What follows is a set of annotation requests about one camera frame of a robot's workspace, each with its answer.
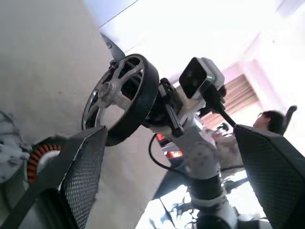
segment wheel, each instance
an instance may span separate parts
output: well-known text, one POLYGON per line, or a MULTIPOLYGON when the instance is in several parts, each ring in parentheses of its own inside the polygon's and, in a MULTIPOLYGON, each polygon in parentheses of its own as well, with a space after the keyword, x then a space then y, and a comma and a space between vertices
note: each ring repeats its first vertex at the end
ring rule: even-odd
POLYGON ((107 125, 107 146, 119 144, 145 121, 158 87, 158 72, 143 56, 133 54, 111 62, 85 106, 82 130, 107 125))

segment ceiling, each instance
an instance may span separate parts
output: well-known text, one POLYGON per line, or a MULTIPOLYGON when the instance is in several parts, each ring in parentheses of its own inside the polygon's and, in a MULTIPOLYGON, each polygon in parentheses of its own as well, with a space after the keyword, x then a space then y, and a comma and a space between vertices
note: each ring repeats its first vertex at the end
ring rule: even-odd
POLYGON ((272 0, 85 0, 100 31, 125 53, 144 55, 160 78, 178 79, 190 59, 224 70, 274 13, 272 0))

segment person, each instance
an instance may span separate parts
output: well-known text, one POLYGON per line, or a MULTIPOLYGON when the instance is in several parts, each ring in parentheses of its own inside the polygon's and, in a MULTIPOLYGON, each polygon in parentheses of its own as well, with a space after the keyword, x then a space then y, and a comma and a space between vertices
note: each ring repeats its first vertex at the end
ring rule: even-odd
MULTIPOLYGON (((278 111, 265 111, 259 114, 254 128, 268 130, 280 134, 285 123, 285 117, 278 111)), ((222 137, 221 134, 212 135, 220 157, 221 168, 239 166, 243 164, 238 144, 234 135, 222 137)))

